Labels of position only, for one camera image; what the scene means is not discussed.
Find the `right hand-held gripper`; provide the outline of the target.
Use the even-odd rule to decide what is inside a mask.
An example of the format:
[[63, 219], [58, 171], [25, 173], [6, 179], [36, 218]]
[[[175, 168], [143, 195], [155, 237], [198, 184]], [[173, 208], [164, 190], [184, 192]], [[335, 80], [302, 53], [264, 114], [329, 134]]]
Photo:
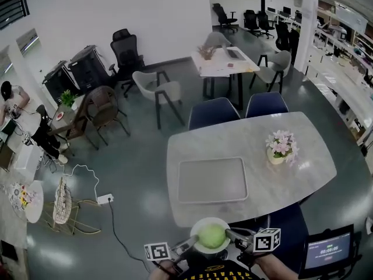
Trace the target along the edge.
[[280, 228], [266, 228], [259, 232], [240, 227], [225, 230], [226, 236], [241, 252], [237, 257], [239, 262], [253, 261], [258, 257], [266, 256], [275, 251], [281, 242]]

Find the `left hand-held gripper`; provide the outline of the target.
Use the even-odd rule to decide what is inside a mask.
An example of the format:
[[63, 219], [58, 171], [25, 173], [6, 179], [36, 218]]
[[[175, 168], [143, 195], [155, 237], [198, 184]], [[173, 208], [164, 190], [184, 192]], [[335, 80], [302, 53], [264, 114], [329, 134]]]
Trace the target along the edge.
[[189, 268], [185, 253], [198, 240], [199, 237], [195, 234], [173, 247], [170, 247], [167, 242], [145, 244], [145, 256], [148, 261], [164, 273], [168, 275], [181, 275]]

